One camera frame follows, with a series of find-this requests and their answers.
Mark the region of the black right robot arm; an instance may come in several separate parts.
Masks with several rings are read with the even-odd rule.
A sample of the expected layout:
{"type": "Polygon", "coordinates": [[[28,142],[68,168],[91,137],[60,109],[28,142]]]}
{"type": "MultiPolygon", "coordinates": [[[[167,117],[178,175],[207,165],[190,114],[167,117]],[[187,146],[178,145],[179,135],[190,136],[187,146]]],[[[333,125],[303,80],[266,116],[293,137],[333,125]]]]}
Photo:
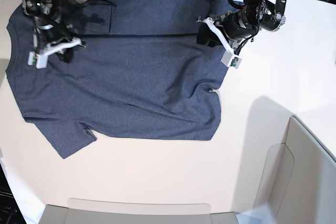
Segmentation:
{"type": "Polygon", "coordinates": [[[22,8],[34,20],[33,50],[29,52],[28,65],[37,69],[47,67],[49,56],[55,54],[59,60],[69,63],[74,47],[86,47],[63,20],[63,4],[71,0],[23,0],[22,8]]]}

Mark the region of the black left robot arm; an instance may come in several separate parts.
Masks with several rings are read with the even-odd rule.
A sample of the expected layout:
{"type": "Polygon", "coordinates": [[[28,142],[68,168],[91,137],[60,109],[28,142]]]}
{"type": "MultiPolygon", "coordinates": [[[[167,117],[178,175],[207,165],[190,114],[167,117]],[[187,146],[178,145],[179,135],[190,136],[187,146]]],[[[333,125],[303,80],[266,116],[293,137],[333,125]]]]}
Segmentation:
{"type": "Polygon", "coordinates": [[[233,0],[228,2],[237,10],[235,13],[198,18],[197,43],[224,47],[221,62],[226,67],[238,68],[241,50],[260,30],[277,31],[285,23],[287,0],[243,0],[241,5],[233,0]]]}

